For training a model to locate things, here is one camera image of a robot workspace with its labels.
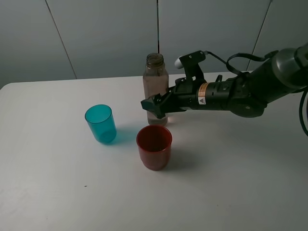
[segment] black cable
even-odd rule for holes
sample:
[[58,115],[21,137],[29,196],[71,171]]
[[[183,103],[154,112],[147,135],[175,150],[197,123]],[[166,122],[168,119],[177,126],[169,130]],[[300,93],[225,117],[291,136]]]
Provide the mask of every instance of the black cable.
[[212,56],[214,56],[215,58],[217,58],[219,61],[223,62],[225,65],[227,65],[227,62],[224,61],[223,59],[221,59],[220,57],[218,57],[217,55],[215,55],[214,53],[210,52],[210,51],[205,51],[205,53],[208,53]]
[[306,90],[308,90],[308,87],[293,91],[292,93],[300,93],[300,92],[303,92],[303,91],[306,91]]
[[[300,122],[300,125],[302,126],[302,129],[303,129],[304,133],[308,136],[308,130],[306,128],[306,125],[305,125],[305,122],[304,122],[304,117],[303,117],[303,107],[304,107],[304,102],[305,102],[305,98],[307,96],[307,93],[308,93],[308,89],[306,89],[303,92],[302,98],[300,99],[300,103],[299,103],[299,122]],[[308,118],[308,101],[307,101],[306,111],[307,111],[306,114],[307,114],[307,118]]]
[[236,75],[240,75],[240,74],[242,74],[242,72],[237,70],[237,69],[235,69],[233,66],[231,66],[229,64],[229,61],[231,59],[240,57],[240,58],[246,58],[246,59],[257,61],[257,62],[264,62],[265,60],[272,58],[277,53],[278,53],[278,51],[272,51],[270,53],[267,53],[264,57],[259,57],[259,56],[255,56],[253,54],[248,54],[248,53],[237,53],[237,54],[234,54],[231,57],[229,57],[229,59],[227,60],[226,66],[227,66],[227,69],[230,72],[232,72],[232,73],[234,73]]

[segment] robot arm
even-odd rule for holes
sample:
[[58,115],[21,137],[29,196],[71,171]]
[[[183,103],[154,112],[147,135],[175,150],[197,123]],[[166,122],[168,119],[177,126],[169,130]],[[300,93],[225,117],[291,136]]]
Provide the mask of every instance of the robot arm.
[[[207,54],[222,61],[237,76],[222,81],[219,75],[215,82],[206,82],[198,63]],[[240,72],[229,64],[234,57],[265,63],[252,73]],[[238,53],[226,62],[209,51],[197,51],[180,57],[175,65],[184,68],[186,78],[177,79],[165,95],[154,95],[141,102],[143,109],[157,118],[186,110],[227,110],[242,117],[257,117],[268,103],[289,93],[308,91],[308,44],[298,49],[273,51],[264,58]]]

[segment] red plastic cup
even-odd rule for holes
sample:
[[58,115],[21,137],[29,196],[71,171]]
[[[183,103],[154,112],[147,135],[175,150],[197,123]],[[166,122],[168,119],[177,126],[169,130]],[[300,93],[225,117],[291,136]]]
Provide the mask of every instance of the red plastic cup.
[[162,170],[169,162],[172,135],[160,125],[149,125],[137,135],[140,159],[144,166],[153,171]]

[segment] bottle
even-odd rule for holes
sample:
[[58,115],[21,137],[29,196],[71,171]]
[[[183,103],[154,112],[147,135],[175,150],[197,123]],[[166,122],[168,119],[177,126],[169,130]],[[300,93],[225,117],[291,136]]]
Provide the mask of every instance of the bottle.
[[[143,74],[144,96],[164,95],[168,91],[169,75],[165,69],[164,57],[159,53],[151,53],[146,57],[146,67]],[[151,112],[147,111],[150,125],[166,125],[168,117],[157,119]]]

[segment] white wall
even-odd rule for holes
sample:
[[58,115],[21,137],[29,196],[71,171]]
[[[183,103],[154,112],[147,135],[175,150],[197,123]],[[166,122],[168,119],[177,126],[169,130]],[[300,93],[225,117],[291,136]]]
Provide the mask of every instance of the white wall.
[[[252,53],[270,0],[159,0],[160,52],[169,73],[184,73],[175,60],[198,50],[208,50],[223,59],[238,52]],[[248,60],[231,62],[246,70]],[[227,71],[217,59],[207,56],[204,72]]]
[[[10,82],[142,75],[146,55],[158,51],[156,0],[47,3],[0,1],[0,88]],[[308,42],[307,8],[306,0],[159,0],[160,52],[173,74],[183,72],[174,61],[196,50],[226,59],[237,52],[264,55],[298,47]],[[246,59],[231,63],[248,67]],[[248,69],[258,65],[251,62]],[[201,67],[226,70],[210,56]]]
[[157,52],[156,0],[48,0],[77,78],[141,76]]
[[44,0],[1,0],[0,43],[0,89],[11,82],[75,79]]
[[[274,0],[260,32],[254,55],[283,48],[297,48],[308,43],[308,1],[307,0]],[[250,62],[248,70],[260,65]]]

